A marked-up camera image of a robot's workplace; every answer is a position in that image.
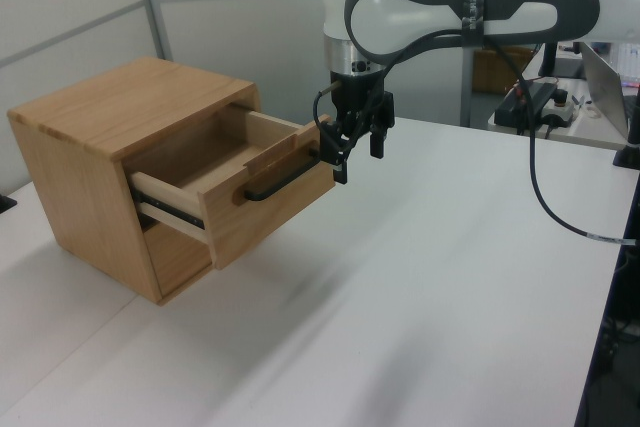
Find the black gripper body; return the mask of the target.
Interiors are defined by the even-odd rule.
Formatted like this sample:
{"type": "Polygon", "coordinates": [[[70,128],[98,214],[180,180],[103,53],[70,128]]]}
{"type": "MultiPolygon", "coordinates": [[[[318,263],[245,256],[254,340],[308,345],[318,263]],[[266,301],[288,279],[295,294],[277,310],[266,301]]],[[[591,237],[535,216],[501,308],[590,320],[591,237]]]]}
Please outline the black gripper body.
{"type": "Polygon", "coordinates": [[[332,81],[340,86],[332,92],[337,110],[336,127],[340,136],[353,136],[360,117],[365,113],[371,92],[374,92],[372,111],[364,116],[364,127],[359,136],[380,131],[386,135],[386,93],[382,73],[348,76],[332,73],[332,81]]]}

